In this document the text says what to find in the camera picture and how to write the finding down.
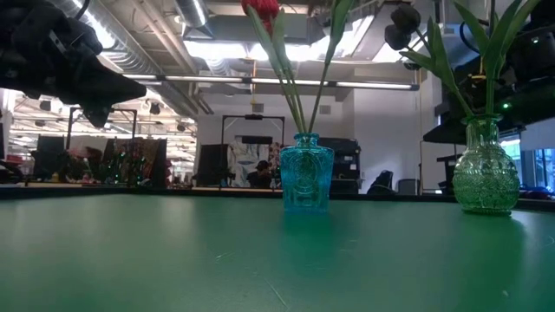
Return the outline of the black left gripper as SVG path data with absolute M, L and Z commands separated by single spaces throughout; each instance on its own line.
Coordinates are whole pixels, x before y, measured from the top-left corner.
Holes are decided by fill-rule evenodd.
M 95 30 L 48 1 L 1 2 L 1 87 L 79 104 L 95 128 L 111 106 L 143 97 L 144 85 L 105 67 Z

